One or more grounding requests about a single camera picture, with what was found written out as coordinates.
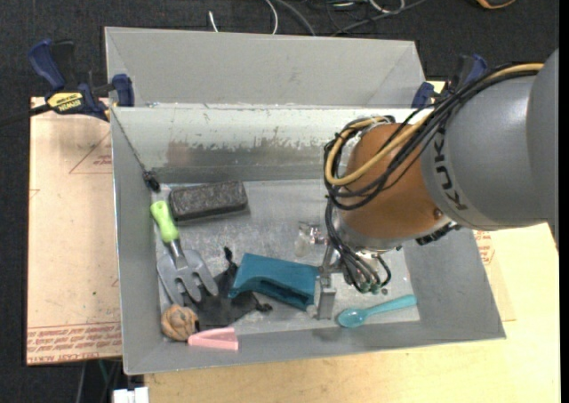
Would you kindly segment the pale grey metal gripper finger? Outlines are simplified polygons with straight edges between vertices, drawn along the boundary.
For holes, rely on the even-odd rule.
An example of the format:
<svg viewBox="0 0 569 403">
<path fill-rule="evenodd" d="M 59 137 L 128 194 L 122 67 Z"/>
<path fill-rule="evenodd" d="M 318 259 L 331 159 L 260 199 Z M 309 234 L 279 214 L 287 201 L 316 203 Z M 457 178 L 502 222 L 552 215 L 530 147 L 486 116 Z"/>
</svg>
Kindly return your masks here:
<svg viewBox="0 0 569 403">
<path fill-rule="evenodd" d="M 335 289 L 332 287 L 321 287 L 317 304 L 317 319 L 325 320 L 333 317 L 333 307 L 335 302 Z"/>
</svg>

